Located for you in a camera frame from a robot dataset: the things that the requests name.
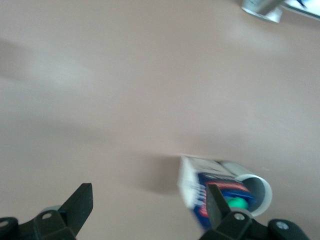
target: table surface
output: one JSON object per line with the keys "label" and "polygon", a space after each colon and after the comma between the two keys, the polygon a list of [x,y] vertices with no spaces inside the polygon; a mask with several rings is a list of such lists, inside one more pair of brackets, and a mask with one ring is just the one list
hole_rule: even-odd
{"label": "table surface", "polygon": [[79,240],[202,231],[180,156],[266,179],[270,208],[318,239],[320,24],[238,0],[10,0],[0,7],[0,215],[32,219],[92,183]]}

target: toothpaste tube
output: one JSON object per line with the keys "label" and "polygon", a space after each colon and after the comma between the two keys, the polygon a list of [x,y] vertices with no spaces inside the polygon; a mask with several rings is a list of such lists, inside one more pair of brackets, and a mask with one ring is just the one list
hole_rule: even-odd
{"label": "toothpaste tube", "polygon": [[216,161],[182,158],[178,187],[184,203],[193,211],[204,230],[211,228],[206,208],[207,185],[217,185],[225,200],[233,204],[231,207],[248,208],[255,203],[254,196],[235,177]]}

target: beige surface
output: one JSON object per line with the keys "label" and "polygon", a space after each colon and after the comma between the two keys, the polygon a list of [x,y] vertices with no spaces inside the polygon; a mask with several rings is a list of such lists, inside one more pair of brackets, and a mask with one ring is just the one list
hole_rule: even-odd
{"label": "beige surface", "polygon": [[197,240],[179,156],[271,184],[260,218],[319,239],[320,23],[234,0],[1,0],[0,216],[92,182],[79,240]]}

